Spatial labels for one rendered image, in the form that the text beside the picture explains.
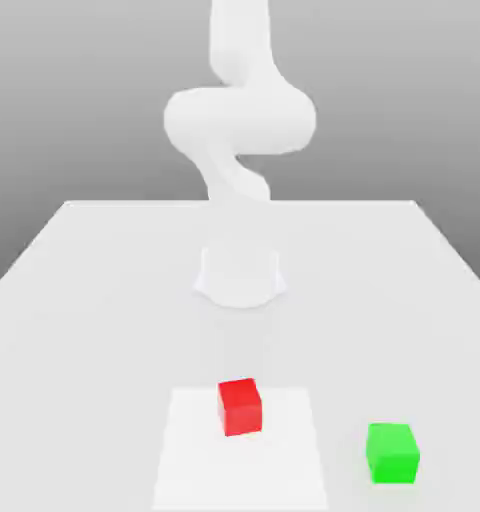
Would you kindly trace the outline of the small red cube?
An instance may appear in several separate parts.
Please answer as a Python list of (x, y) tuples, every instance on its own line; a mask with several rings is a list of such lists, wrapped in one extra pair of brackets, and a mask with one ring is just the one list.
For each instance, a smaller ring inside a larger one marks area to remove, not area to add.
[(218, 413), (226, 437), (260, 432), (262, 400), (253, 378), (220, 382)]

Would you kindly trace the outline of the small green cube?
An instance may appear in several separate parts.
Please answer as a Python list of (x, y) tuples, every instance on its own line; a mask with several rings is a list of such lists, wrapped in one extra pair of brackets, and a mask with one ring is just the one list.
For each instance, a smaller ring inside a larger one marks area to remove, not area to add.
[(366, 459), (375, 484), (413, 484), (420, 450), (409, 424), (376, 422), (368, 426)]

